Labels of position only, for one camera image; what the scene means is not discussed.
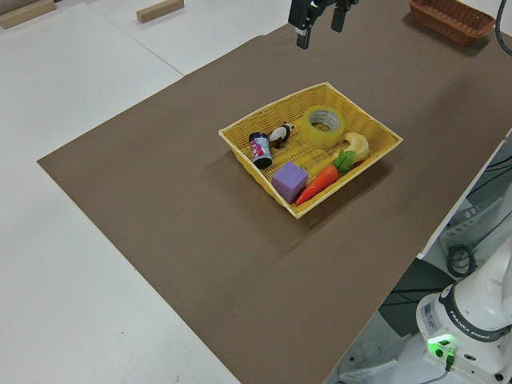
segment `purple cube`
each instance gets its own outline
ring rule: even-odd
[[[287,162],[272,177],[272,185],[289,204],[306,188],[306,183],[307,172],[292,162]]]

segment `toy carrot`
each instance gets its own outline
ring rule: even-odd
[[[340,174],[347,173],[354,164],[355,152],[352,150],[339,151],[339,155],[331,164],[326,166],[318,176],[309,184],[295,200],[295,205],[300,206],[310,200],[316,194],[338,180]]]

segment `green light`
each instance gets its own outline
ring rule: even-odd
[[[437,336],[436,338],[429,338],[426,341],[426,344],[428,346],[430,354],[432,356],[436,357],[437,356],[435,353],[436,350],[438,350],[439,348],[442,348],[443,346],[453,343],[454,340],[455,340],[455,336],[453,336],[452,334],[443,334],[441,336]],[[451,354],[453,356],[453,353],[454,353],[454,348],[451,346],[449,354]]]

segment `small jar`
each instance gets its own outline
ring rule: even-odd
[[[254,132],[249,135],[250,150],[253,155],[253,164],[262,170],[272,164],[272,155],[270,154],[270,140],[267,134],[263,132]]]

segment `yellow tape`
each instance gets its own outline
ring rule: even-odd
[[[313,124],[321,123],[330,130],[320,130]],[[311,106],[302,116],[300,133],[309,145],[320,149],[331,148],[340,141],[345,130],[345,120],[339,112],[329,106]]]

